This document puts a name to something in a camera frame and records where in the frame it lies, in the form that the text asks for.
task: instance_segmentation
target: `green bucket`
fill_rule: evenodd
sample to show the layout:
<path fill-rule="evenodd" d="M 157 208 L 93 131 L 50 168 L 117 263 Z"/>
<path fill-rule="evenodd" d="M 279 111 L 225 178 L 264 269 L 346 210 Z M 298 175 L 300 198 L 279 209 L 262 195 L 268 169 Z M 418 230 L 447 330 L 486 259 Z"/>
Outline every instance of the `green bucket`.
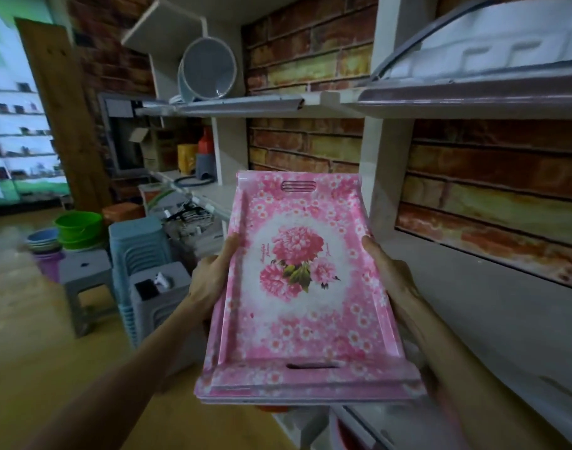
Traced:
<path fill-rule="evenodd" d="M 59 241 L 65 248 L 68 244 L 97 241 L 102 235 L 102 215 L 71 211 L 58 217 L 55 226 L 59 228 Z"/>
<path fill-rule="evenodd" d="M 63 245 L 63 248 L 68 249 L 69 251 L 77 251 L 82 249 L 86 250 L 88 248 L 100 245 L 102 241 L 102 236 L 100 235 L 84 240 L 77 240 L 74 242 L 66 242 L 62 238 L 59 238 L 59 242 L 61 245 Z"/>

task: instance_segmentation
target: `wall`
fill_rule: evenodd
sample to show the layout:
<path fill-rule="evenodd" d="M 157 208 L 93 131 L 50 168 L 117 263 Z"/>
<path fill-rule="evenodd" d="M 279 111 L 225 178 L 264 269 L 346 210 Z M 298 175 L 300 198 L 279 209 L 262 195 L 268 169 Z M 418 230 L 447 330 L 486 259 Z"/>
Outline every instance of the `wall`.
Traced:
<path fill-rule="evenodd" d="M 148 56 L 121 46 L 124 32 L 138 21 L 150 3 L 151 0 L 67 0 L 86 99 L 108 169 L 112 168 L 112 161 L 97 95 L 100 92 L 155 94 Z"/>
<path fill-rule="evenodd" d="M 300 0 L 242 29 L 248 94 L 345 89 L 369 75 L 378 0 Z M 362 119 L 249 120 L 254 170 L 358 171 Z"/>
<path fill-rule="evenodd" d="M 572 287 L 572 121 L 417 120 L 401 200 L 398 229 Z"/>
<path fill-rule="evenodd" d="M 300 0 L 246 26 L 249 94 L 362 81 L 376 3 Z M 363 120 L 249 125 L 252 169 L 358 170 Z M 417 120 L 396 226 L 572 287 L 572 121 Z"/>

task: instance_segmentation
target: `plastic stool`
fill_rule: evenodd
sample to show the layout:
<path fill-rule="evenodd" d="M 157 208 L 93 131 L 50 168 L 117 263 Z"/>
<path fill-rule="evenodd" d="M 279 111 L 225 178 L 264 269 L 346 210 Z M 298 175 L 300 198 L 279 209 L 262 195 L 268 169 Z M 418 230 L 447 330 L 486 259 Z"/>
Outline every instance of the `plastic stool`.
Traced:
<path fill-rule="evenodd" d="M 135 284 L 147 279 L 154 280 L 157 273 L 162 273 L 172 281 L 169 289 L 157 286 L 159 295 L 149 300 L 143 300 Z M 180 262 L 174 262 L 160 267 L 150 268 L 135 273 L 130 277 L 130 297 L 132 300 L 133 316 L 136 324 L 136 339 L 138 345 L 144 338 L 159 327 L 177 308 L 190 288 L 190 275 Z M 204 360 L 207 348 L 207 337 L 202 325 L 195 327 L 186 337 L 180 355 L 171 367 L 169 374 L 176 373 L 192 363 Z"/>
<path fill-rule="evenodd" d="M 131 306 L 129 277 L 172 261 L 167 235 L 155 217 L 140 218 L 111 224 L 109 244 L 117 301 Z"/>
<path fill-rule="evenodd" d="M 109 256 L 104 249 L 78 252 L 63 259 L 59 264 L 59 282 L 65 288 L 73 332 L 77 338 L 90 331 L 92 322 L 117 312 L 116 306 L 88 312 L 79 301 L 81 292 L 101 285 L 108 287 L 115 299 Z"/>

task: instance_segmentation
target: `red bottle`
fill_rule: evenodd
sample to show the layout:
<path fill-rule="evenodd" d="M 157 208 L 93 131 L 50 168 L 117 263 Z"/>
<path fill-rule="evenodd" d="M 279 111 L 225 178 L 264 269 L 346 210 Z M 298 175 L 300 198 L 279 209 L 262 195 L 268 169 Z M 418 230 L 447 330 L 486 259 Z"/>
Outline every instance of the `red bottle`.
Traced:
<path fill-rule="evenodd" d="M 215 144 L 213 143 L 213 128 L 204 127 L 204 133 L 198 141 L 198 153 L 200 155 L 214 155 Z"/>

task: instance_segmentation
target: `orange container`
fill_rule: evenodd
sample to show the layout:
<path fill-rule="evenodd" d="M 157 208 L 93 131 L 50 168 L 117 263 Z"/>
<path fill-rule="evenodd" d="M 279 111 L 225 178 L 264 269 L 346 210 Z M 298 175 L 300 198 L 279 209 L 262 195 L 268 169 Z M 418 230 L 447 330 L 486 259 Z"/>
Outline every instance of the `orange container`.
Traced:
<path fill-rule="evenodd" d="M 123 202 L 110 205 L 102 209 L 102 216 L 108 224 L 120 223 L 131 219 L 144 218 L 144 207 L 132 202 Z"/>
<path fill-rule="evenodd" d="M 213 128 L 204 127 L 204 134 L 198 141 L 198 153 L 201 155 L 214 155 L 215 144 L 213 144 Z"/>

